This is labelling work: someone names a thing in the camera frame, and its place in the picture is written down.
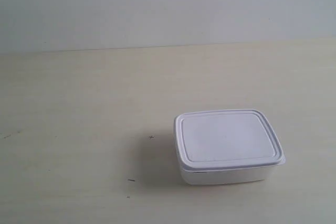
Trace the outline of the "white lidded plastic container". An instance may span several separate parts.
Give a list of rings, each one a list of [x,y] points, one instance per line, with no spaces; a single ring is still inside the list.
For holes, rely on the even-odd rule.
[[[260,181],[286,162],[271,124],[254,109],[180,114],[174,138],[181,176],[190,185]]]

